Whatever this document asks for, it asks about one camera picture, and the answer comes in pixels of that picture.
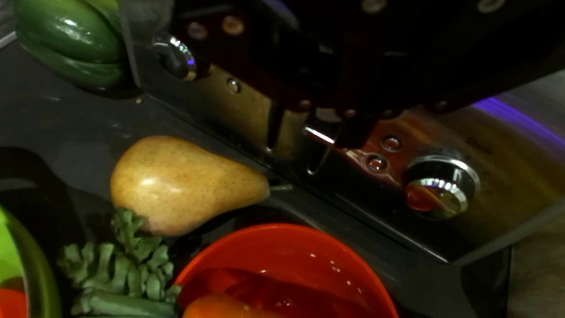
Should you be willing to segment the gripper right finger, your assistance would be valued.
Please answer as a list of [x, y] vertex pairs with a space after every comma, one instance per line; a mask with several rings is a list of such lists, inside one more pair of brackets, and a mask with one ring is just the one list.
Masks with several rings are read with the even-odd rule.
[[565, 0], [376, 0], [352, 26], [355, 147], [410, 106], [452, 111], [564, 67]]

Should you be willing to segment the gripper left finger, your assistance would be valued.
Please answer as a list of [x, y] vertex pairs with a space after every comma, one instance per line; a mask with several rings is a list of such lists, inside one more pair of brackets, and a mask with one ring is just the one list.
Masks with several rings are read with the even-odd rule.
[[353, 145], [352, 0], [175, 0], [172, 30], [205, 60]]

